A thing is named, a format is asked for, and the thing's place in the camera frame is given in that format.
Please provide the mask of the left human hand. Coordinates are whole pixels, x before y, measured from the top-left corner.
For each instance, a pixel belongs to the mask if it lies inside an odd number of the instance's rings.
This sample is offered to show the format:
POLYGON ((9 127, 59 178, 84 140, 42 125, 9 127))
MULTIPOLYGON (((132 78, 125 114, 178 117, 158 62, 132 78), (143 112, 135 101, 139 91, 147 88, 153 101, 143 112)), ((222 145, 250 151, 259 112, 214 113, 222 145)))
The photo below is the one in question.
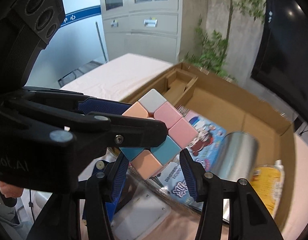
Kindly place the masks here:
POLYGON ((19 198, 22 196, 23 191, 23 188, 0 181, 0 192, 6 198, 19 198))

